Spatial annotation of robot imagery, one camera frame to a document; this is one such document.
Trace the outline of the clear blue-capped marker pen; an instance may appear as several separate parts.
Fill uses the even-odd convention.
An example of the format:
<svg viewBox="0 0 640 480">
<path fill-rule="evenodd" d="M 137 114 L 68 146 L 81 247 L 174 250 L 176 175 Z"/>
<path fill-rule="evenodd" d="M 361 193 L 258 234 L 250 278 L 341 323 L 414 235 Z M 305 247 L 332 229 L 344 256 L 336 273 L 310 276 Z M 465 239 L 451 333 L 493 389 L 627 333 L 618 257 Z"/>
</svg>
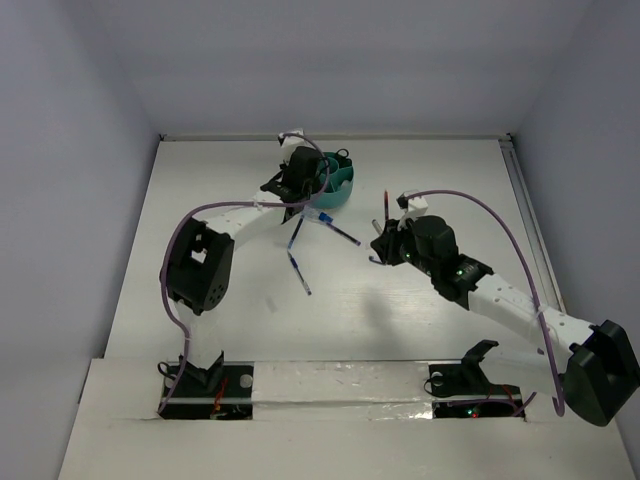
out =
<svg viewBox="0 0 640 480">
<path fill-rule="evenodd" d="M 333 218 L 329 214 L 313 208 L 304 208 L 301 212 L 301 217 L 307 221 L 319 224 L 331 224 L 333 222 Z"/>
</svg>

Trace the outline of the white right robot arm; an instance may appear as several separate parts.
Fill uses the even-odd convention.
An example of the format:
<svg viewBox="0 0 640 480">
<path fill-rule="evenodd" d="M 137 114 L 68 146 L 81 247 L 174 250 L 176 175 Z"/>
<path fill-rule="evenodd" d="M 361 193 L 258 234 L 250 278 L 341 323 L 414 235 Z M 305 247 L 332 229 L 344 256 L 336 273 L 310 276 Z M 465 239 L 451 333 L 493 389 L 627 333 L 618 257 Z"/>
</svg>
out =
<svg viewBox="0 0 640 480">
<path fill-rule="evenodd" d="M 453 229 L 428 215 L 388 220 L 370 246 L 383 265 L 408 264 L 430 278 L 437 293 L 486 317 L 546 354 L 559 379 L 551 384 L 581 419 L 604 427 L 639 388 L 639 362 L 624 328 L 593 324 L 536 304 L 488 265 L 460 253 Z"/>
</svg>

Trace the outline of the purple dark gel pen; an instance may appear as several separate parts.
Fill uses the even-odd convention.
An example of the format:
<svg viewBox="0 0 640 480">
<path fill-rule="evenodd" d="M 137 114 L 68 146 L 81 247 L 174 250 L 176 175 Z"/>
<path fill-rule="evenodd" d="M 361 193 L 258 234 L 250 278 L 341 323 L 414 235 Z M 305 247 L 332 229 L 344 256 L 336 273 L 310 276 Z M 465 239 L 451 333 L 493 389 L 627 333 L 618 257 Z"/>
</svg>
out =
<svg viewBox="0 0 640 480">
<path fill-rule="evenodd" d="M 344 230 L 342 230 L 341 228 L 333 225 L 332 223 L 326 223 L 325 224 L 331 231 L 333 231 L 334 233 L 338 234 L 341 238 L 349 241 L 350 243 L 356 245 L 356 246 L 360 246 L 361 242 L 356 239 L 355 237 L 353 237 L 352 235 L 348 234 L 347 232 L 345 232 Z"/>
</svg>

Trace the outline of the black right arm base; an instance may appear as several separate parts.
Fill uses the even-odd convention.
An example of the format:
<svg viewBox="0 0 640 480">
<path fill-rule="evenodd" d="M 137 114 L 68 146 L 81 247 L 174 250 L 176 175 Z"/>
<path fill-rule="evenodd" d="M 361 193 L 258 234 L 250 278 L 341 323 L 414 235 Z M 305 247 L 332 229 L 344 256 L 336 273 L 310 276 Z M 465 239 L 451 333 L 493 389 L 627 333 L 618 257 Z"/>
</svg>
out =
<svg viewBox="0 0 640 480">
<path fill-rule="evenodd" d="M 435 419 L 523 418 L 521 389 L 491 383 L 481 369 L 486 354 L 498 346 L 482 340 L 453 363 L 429 365 L 423 390 L 432 397 Z"/>
</svg>

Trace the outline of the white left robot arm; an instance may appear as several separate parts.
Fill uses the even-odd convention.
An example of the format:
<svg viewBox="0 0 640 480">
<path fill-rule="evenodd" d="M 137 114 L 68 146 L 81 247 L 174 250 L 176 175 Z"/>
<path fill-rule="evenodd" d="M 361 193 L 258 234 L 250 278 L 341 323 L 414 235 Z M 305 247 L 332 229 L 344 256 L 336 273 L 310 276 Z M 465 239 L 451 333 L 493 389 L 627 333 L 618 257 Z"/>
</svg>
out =
<svg viewBox="0 0 640 480">
<path fill-rule="evenodd" d="M 316 144 L 305 141 L 293 147 L 280 172 L 251 199 L 200 205 L 179 222 L 160 270 L 163 306 L 184 337 L 174 385 L 186 370 L 192 335 L 169 303 L 183 304 L 195 316 L 214 309 L 228 290 L 235 251 L 300 213 L 324 193 L 329 176 L 330 159 Z"/>
</svg>

